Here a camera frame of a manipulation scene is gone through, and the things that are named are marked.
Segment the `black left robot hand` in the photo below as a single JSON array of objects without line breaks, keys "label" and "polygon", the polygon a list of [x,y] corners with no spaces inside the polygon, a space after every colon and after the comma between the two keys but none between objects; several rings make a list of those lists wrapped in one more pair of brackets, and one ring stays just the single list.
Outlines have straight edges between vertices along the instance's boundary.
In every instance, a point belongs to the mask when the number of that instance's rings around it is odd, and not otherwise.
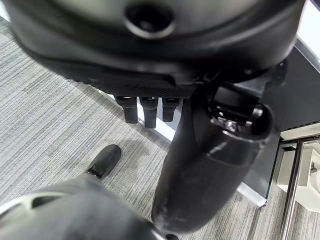
[{"label": "black left robot hand", "polygon": [[156,126],[182,105],[151,217],[167,233],[206,225],[274,130],[260,102],[282,82],[302,0],[6,0],[19,46],[51,71],[115,97]]}]

